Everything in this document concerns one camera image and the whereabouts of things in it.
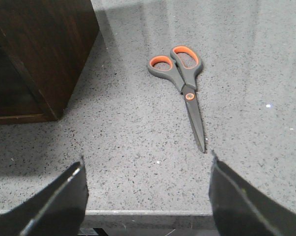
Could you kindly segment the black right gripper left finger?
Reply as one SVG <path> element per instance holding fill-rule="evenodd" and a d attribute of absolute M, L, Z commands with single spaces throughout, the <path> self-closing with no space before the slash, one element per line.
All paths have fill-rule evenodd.
<path fill-rule="evenodd" d="M 85 217 L 88 188 L 84 159 L 39 193 L 0 216 L 0 236 L 76 236 Z"/>

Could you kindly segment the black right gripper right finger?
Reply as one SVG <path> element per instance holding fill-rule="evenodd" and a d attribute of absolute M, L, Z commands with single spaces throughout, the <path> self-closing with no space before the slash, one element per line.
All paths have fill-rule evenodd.
<path fill-rule="evenodd" d="M 215 152 L 209 198 L 221 236 L 296 236 L 296 214 L 253 187 Z"/>

